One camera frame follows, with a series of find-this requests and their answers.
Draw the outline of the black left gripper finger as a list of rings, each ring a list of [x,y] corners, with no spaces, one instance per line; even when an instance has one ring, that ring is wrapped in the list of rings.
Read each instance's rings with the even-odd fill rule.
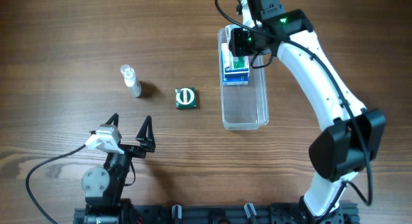
[[[118,127],[118,119],[119,119],[118,113],[114,113],[109,118],[109,120],[106,122],[106,125],[114,125],[114,126]]]
[[[155,152],[156,144],[150,115],[146,116],[135,139],[140,143],[140,147],[142,147],[143,150],[151,153]]]

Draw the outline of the white green medicine box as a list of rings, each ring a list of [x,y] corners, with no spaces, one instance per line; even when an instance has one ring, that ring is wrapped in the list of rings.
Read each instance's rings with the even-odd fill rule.
[[[235,24],[230,24],[225,27],[227,41],[223,43],[222,51],[224,52],[225,73],[227,75],[247,74],[249,71],[249,61],[247,56],[234,56],[234,49],[231,45],[231,31],[237,28]]]

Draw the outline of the white Hansaplast plaster box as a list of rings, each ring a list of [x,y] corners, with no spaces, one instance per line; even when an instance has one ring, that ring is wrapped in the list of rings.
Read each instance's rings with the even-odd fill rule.
[[[221,44],[224,77],[248,77],[250,66],[247,56],[234,57],[227,43]]]

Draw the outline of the blue lozenge box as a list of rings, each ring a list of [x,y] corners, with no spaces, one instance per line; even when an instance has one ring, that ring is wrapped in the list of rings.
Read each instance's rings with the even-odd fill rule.
[[[222,77],[221,82],[224,86],[247,85],[248,77]]]

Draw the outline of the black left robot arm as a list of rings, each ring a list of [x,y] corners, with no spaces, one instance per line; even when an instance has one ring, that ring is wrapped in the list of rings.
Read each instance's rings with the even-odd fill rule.
[[[143,217],[134,208],[129,198],[123,198],[128,173],[134,172],[133,158],[144,159],[147,153],[155,152],[156,144],[153,134],[152,118],[146,116],[142,127],[136,135],[138,145],[123,144],[118,130],[118,114],[96,130],[85,143],[88,149],[98,149],[107,154],[102,167],[86,171],[82,178],[86,208],[76,210],[74,223],[143,223]]]

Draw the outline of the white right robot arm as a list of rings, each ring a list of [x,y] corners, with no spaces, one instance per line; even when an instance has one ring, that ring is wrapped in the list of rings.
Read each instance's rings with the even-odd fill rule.
[[[243,21],[230,33],[230,52],[236,57],[268,54],[279,59],[299,83],[321,128],[309,147],[315,175],[294,219],[347,221],[339,201],[359,172],[371,176],[386,125],[382,111],[367,109],[344,84],[302,10],[286,11],[280,0],[238,0],[236,11]]]

